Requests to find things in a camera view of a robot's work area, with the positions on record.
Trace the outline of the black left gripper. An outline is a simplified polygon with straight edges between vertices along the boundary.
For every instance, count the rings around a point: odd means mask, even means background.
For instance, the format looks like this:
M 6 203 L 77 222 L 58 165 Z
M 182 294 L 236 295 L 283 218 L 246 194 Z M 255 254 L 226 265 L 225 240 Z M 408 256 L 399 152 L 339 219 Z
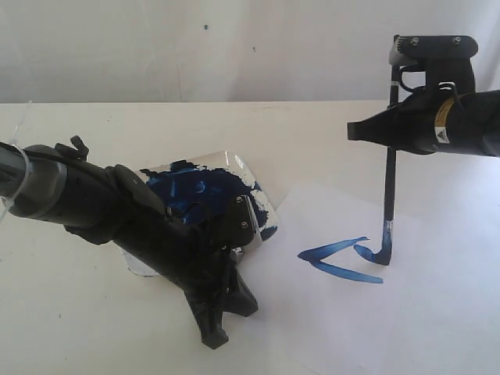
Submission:
M 229 256 L 222 217 L 188 225 L 168 214 L 163 201 L 137 174 L 122 165 L 83 173 L 65 188 L 74 195 L 89 188 L 91 219 L 66 231 L 93 245 L 110 241 L 185 292 L 202 343 L 219 348 L 229 340 L 224 313 L 249 317 L 258 302 Z

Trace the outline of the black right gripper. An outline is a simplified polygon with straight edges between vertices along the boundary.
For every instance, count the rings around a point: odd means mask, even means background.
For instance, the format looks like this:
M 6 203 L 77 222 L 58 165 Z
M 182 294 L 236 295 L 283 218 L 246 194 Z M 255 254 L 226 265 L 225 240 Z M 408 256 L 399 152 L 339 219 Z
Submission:
M 349 122 L 350 141 L 367 141 L 417 155 L 486 155 L 488 93 L 420 92 L 368 119 Z

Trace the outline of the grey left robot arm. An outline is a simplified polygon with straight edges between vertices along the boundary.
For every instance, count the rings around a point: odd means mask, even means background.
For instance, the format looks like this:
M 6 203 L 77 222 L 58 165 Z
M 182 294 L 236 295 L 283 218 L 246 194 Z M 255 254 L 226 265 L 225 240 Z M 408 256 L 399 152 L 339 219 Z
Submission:
M 68 145 L 1 146 L 1 196 L 14 216 L 57 223 L 94 245 L 113 242 L 178 286 L 202 343 L 228 340 L 224 313 L 250 316 L 258 303 L 237 268 L 237 249 L 258 237 L 247 195 L 236 195 L 222 214 L 184 222 L 132 170 L 87 161 L 80 137 Z

